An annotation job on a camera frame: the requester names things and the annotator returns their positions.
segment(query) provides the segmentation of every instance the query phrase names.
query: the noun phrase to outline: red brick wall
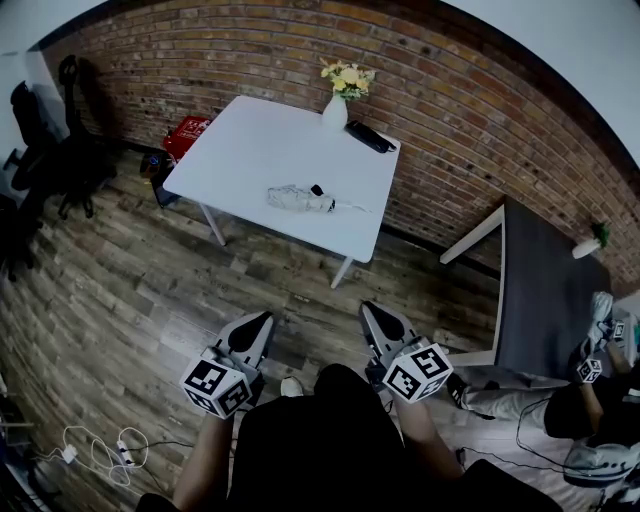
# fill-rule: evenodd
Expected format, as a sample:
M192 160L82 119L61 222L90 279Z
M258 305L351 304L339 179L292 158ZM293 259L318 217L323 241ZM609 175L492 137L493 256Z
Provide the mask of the red brick wall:
M544 64L513 60L509 48L521 48L459 13L433 22L429 5L416 14L328 0L111 4L44 52L54 76L69 53L95 69L97 92L83 86L91 108L77 95L92 130L156 147L185 115L215 116L238 94L322 110L321 57L376 69L371 95L349 110L403 142L385 222L448 246L506 194L576 240L592 220L610 223L598 257L618 289L631 286L640 278L635 165L600 149L596 137L610 132L570 87L549 85ZM562 93L558 104L545 85ZM475 256L495 266L498 244L485 245Z

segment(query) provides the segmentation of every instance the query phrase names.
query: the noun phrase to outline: white sneaker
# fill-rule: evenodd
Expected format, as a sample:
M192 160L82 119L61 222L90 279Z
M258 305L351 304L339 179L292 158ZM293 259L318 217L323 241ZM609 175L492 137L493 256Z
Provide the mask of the white sneaker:
M280 396L304 396L302 391L302 384L295 377L287 377L282 379L280 383Z

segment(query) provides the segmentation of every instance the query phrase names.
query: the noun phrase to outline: wooden floor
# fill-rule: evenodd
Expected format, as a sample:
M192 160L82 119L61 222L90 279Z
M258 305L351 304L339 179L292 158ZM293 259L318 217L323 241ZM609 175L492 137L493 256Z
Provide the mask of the wooden floor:
M491 344L494 279L456 264L443 267L435 254L381 234L372 261L352 266L331 290L339 258L222 214L228 244L221 247L197 205L157 206L137 174L139 161L131 152L118 157L118 177L94 196L92 219L74 209L62 221L51 201L32 243L35 269L21 269L15 284L2 278L0 369L36 423L33 437L42 452L62 444L67 425L84 425L112 447L127 426L150 442L193 443L202 415L178 379L225 323L247 312L268 309L278 318L262 365L262 401L277 396L288 375L310 390L329 363L362 374L370 357L356 316L362 300L405 313L418 331L454 350ZM512 425L479 420L445 398L433 399L433 410L456 446L529 460L514 453ZM89 463L90 443L73 433L69 439ZM551 450L566 448L549 445L541 434L537 439ZM188 453L176 445L151 449L146 467L163 493L171 493ZM159 492L143 471L124 489L76 464L44 466L69 511L131 510L138 494ZM547 491L557 487L568 508L584 505L554 473L529 471L516 474Z

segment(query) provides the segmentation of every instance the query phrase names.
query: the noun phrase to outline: white vase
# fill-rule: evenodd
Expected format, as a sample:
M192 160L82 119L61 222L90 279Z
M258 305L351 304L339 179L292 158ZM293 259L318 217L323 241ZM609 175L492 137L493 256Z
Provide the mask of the white vase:
M340 131L347 124L347 102L342 96L335 95L322 113L322 126L332 131Z
M584 258L587 254L591 254L596 249L600 249L600 241L592 238L591 240L585 240L584 242L579 243L573 248L571 254L577 260L580 258Z

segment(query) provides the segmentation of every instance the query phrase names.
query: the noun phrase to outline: chair leg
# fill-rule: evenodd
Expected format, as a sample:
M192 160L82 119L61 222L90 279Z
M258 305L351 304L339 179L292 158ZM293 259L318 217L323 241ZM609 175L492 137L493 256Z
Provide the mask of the chair leg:
M84 208L84 214L87 219L93 217L93 202L91 201L91 197L87 194L85 198L82 200L82 207Z
M23 242L22 246L22 259L27 265L28 269L33 268L33 257L31 256L31 251L29 250L29 246L27 246L27 242Z
M58 215L62 220L67 220L67 212L65 212L65 207L69 204L69 193L64 196L62 199L62 203L60 204L60 208L58 208Z
M7 275L9 276L9 281L12 283L16 282L16 275L13 273L13 269L16 266L16 247L9 248L9 252L7 254Z

